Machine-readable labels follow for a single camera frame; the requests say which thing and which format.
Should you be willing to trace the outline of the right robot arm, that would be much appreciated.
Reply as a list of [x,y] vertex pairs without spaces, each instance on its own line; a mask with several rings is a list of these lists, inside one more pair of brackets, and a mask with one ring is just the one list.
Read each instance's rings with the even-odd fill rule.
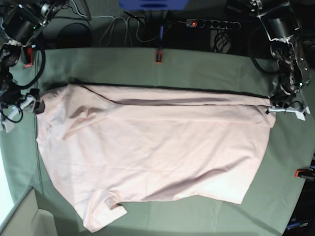
[[[13,8],[4,16],[0,27],[6,42],[0,48],[0,117],[2,121],[19,123],[23,118],[22,104],[27,99],[22,90],[32,87],[42,75],[45,49],[38,36],[65,5],[64,0],[10,0]],[[20,59],[22,50],[37,44],[41,54],[41,66],[35,77],[26,85],[14,82],[9,72]]]

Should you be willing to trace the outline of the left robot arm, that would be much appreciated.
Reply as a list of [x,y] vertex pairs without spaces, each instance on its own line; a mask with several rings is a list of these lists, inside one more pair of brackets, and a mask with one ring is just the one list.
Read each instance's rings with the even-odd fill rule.
[[252,0],[251,11],[259,19],[270,42],[270,54],[278,70],[266,71],[254,55],[254,66],[265,76],[273,77],[268,112],[294,113],[300,120],[310,114],[302,89],[311,81],[309,66],[298,35],[300,25],[287,0]]

